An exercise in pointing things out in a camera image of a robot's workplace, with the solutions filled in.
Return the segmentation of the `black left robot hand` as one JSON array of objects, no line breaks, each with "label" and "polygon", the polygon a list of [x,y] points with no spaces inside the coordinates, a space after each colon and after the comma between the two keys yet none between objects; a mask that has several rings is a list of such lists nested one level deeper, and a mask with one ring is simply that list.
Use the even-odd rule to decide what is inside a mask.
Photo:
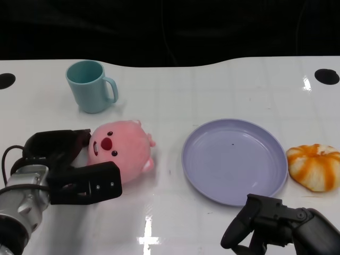
[{"label": "black left robot hand", "polygon": [[113,162],[72,166],[82,149],[89,147],[90,138],[89,129],[57,130],[36,133],[26,141],[26,162],[48,167],[51,204],[91,205],[122,195],[120,170]]}]

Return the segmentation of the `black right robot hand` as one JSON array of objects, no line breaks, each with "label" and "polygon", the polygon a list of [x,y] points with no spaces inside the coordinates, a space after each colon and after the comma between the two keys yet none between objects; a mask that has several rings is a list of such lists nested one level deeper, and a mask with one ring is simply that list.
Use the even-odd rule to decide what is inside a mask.
[{"label": "black right robot hand", "polygon": [[248,194],[220,242],[235,254],[265,254],[294,244],[296,254],[339,254],[339,230],[319,211],[289,208],[281,199]]}]

